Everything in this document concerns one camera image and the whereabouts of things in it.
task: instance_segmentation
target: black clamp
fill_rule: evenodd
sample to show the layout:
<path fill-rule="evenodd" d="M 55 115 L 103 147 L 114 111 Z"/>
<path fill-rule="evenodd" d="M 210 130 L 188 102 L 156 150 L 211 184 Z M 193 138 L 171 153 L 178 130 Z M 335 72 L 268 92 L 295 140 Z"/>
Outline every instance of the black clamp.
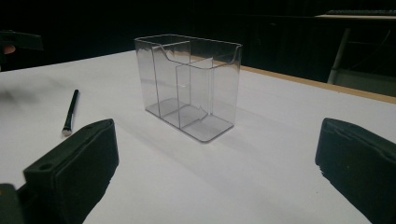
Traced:
<path fill-rule="evenodd" d="M 3 46 L 13 45 L 22 49 L 43 50 L 43 42 L 40 35 L 31 35 L 14 31 L 0 31 L 0 64 L 6 62 Z"/>

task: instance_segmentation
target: white table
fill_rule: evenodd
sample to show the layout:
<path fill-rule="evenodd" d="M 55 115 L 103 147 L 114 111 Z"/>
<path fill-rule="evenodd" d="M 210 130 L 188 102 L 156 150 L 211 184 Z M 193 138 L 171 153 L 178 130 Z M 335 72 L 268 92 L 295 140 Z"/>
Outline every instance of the white table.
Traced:
<path fill-rule="evenodd" d="M 128 51 L 0 73 L 1 183 L 22 186 L 22 170 L 65 139 L 74 89 L 74 130 L 114 119 L 120 153 L 84 223 L 369 223 L 315 165 L 320 125 L 396 142 L 396 104 L 242 70 L 235 127 L 201 144 L 144 110 Z"/>

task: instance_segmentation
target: clear plastic container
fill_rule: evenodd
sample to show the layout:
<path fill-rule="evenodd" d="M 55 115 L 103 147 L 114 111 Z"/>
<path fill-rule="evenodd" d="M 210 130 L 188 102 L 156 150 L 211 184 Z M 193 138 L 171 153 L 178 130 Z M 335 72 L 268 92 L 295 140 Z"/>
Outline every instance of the clear plastic container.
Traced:
<path fill-rule="evenodd" d="M 148 112 L 201 142 L 233 127 L 242 45 L 182 35 L 134 43 Z"/>

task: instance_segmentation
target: dark background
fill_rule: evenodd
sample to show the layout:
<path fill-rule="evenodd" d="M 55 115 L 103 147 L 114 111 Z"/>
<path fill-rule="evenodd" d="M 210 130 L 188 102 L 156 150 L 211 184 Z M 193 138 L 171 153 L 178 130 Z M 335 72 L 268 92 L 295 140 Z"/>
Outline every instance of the dark background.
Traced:
<path fill-rule="evenodd" d="M 17 49 L 3 71 L 134 49 L 147 35 L 190 35 L 244 45 L 242 65 L 326 82 L 345 28 L 342 66 L 395 76 L 393 21 L 315 18 L 331 9 L 396 9 L 392 0 L 176 0 L 1 3 L 0 30 L 41 35 L 44 51 Z"/>

